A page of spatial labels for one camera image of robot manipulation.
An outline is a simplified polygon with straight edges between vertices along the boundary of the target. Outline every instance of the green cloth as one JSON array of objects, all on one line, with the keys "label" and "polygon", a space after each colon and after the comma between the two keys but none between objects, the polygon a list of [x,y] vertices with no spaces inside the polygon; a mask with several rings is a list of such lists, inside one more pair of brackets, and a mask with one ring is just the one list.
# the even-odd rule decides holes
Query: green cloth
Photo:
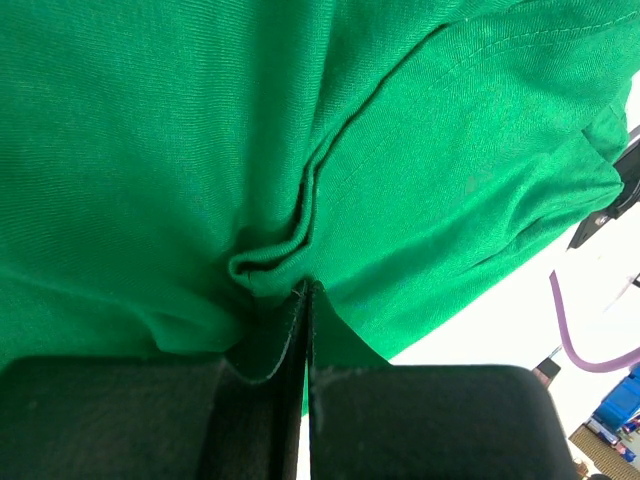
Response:
[{"label": "green cloth", "polygon": [[639,10],[4,0],[0,366],[222,351],[306,277],[391,357],[620,192]]}]

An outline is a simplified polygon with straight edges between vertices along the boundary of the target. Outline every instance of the stitching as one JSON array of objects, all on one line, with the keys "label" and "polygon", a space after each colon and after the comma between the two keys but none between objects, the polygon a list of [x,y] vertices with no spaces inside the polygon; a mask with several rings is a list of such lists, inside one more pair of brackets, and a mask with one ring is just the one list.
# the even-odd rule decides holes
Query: stitching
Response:
[{"label": "stitching", "polygon": [[[467,62],[471,58],[478,56],[483,51],[485,51],[485,50],[487,50],[487,49],[489,49],[491,47],[494,47],[496,45],[500,45],[500,44],[503,44],[505,42],[512,41],[512,40],[515,40],[515,39],[526,38],[526,37],[532,37],[533,38],[533,37],[536,37],[536,36],[539,36],[539,35],[544,35],[544,34],[568,33],[568,32],[585,32],[585,31],[596,29],[596,28],[608,27],[608,26],[614,25],[616,23],[623,22],[624,20],[627,20],[627,19],[629,19],[631,17],[634,17],[634,16],[638,15],[638,13],[640,13],[640,10],[633,11],[633,12],[628,13],[627,15],[624,15],[624,16],[622,16],[620,18],[615,19],[615,20],[610,20],[609,22],[605,22],[605,23],[601,23],[601,24],[597,24],[597,25],[588,25],[588,26],[585,26],[585,27],[575,27],[575,28],[558,28],[558,29],[551,29],[551,30],[538,30],[536,32],[529,32],[529,33],[524,33],[524,34],[521,34],[521,35],[514,35],[514,36],[511,36],[511,37],[503,38],[502,40],[498,40],[496,42],[493,42],[493,43],[490,43],[488,45],[485,45],[482,48],[479,48],[475,52],[471,53],[469,56],[467,56],[467,57],[463,58],[462,60],[460,60],[459,62],[457,62],[453,67],[451,67],[444,74],[442,74],[440,77],[438,77],[436,80],[434,80],[433,83],[425,90],[425,94],[430,92],[431,90],[433,90],[444,78],[449,76],[460,65],[462,65],[465,62]],[[505,53],[517,50],[519,48],[529,48],[529,47],[535,47],[535,46],[540,46],[540,45],[558,45],[558,44],[566,43],[566,42],[567,42],[567,40],[554,42],[554,43],[548,43],[548,44],[537,44],[536,43],[536,44],[520,45],[520,46],[517,46],[517,47],[514,47],[514,48],[503,50],[501,52],[496,52],[495,54],[486,57],[484,60],[489,60],[490,58],[493,58],[493,57],[495,57],[497,55],[505,54]],[[470,70],[475,65],[476,64],[470,65],[466,70],[463,70],[463,72],[466,72],[466,71]],[[405,113],[405,116],[409,116],[410,114],[413,113],[413,111],[415,110],[416,106],[418,105],[418,100],[420,100],[420,97],[416,98],[413,101],[413,103],[409,106],[409,108],[407,109],[407,112]],[[365,159],[363,159],[362,162],[360,162],[360,164],[342,182],[340,182],[340,186],[338,187],[338,189],[340,189],[342,187],[342,185],[345,185],[356,173],[358,173],[365,166],[366,163],[368,163],[368,161],[371,159],[371,157],[378,151],[378,149],[395,132],[395,130],[398,127],[398,125],[399,124],[396,124],[393,127],[389,128],[388,133],[386,135],[384,135],[382,140],[380,140],[380,142],[378,142],[378,144],[373,148],[371,155],[369,155]],[[344,198],[353,190],[353,188],[354,187],[348,188],[344,192],[344,194],[342,194],[335,201],[335,203],[331,204],[331,207],[329,208],[327,216],[330,216],[333,213],[335,208],[342,202],[342,200],[344,200]]]}]

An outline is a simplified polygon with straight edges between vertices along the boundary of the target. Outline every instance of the pink cable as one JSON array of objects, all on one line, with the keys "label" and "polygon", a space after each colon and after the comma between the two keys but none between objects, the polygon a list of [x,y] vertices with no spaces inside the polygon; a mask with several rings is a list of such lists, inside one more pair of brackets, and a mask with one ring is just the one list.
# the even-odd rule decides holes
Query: pink cable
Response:
[{"label": "pink cable", "polygon": [[621,357],[609,360],[602,363],[591,363],[583,360],[576,353],[571,342],[571,336],[569,335],[569,327],[567,326],[567,316],[564,311],[564,302],[562,301],[562,293],[560,292],[560,284],[558,283],[558,276],[555,270],[551,272],[549,277],[551,282],[551,290],[553,291],[553,300],[556,306],[556,315],[558,316],[558,326],[560,327],[560,338],[562,340],[562,347],[567,352],[569,359],[576,364],[582,370],[592,373],[607,373],[622,368],[630,367],[636,363],[640,363],[640,347],[635,350],[622,355]]}]

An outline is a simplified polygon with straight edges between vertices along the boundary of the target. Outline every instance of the green shirt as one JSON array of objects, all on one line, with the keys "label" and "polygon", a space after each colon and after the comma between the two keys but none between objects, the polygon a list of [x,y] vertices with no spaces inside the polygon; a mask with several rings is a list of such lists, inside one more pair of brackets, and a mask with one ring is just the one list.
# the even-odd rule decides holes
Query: green shirt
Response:
[{"label": "green shirt", "polygon": [[620,192],[639,10],[1,2],[0,366],[223,351],[307,277],[398,353]]}]

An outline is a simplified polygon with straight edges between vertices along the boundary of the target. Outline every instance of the wire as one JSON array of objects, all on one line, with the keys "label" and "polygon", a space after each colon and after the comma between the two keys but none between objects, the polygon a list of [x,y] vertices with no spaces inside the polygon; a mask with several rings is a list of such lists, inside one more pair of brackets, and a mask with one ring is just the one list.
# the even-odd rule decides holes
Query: wire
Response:
[{"label": "wire", "polygon": [[551,272],[549,277],[551,282],[551,291],[553,292],[553,301],[556,307],[556,315],[558,316],[558,327],[560,328],[560,339],[562,340],[562,347],[567,352],[569,360],[571,360],[577,367],[587,372],[592,373],[608,373],[622,368],[630,367],[636,363],[640,363],[640,347],[635,350],[622,355],[621,357],[614,358],[607,362],[591,363],[583,360],[573,348],[571,342],[571,336],[569,335],[569,327],[567,326],[567,315],[564,310],[564,302],[562,301],[562,293],[560,292],[560,284],[558,283],[558,275],[555,270]]}]

